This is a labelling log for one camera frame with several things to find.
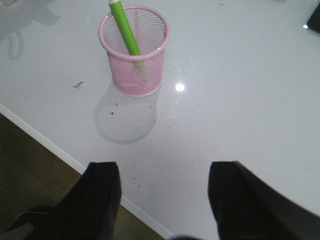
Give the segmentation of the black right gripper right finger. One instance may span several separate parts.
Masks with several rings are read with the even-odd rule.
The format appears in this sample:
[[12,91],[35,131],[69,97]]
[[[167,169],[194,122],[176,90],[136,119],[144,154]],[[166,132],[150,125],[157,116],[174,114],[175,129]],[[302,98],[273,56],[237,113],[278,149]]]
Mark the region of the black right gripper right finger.
[[320,218],[238,161],[214,161],[208,198],[221,240],[318,240]]

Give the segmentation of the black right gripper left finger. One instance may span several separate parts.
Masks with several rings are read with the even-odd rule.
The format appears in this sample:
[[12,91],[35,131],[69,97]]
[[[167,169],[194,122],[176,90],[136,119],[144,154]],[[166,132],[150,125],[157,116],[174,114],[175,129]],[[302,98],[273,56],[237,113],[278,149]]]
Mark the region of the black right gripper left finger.
[[115,162],[91,162],[54,207],[21,214],[4,234],[6,240],[111,240],[121,200]]

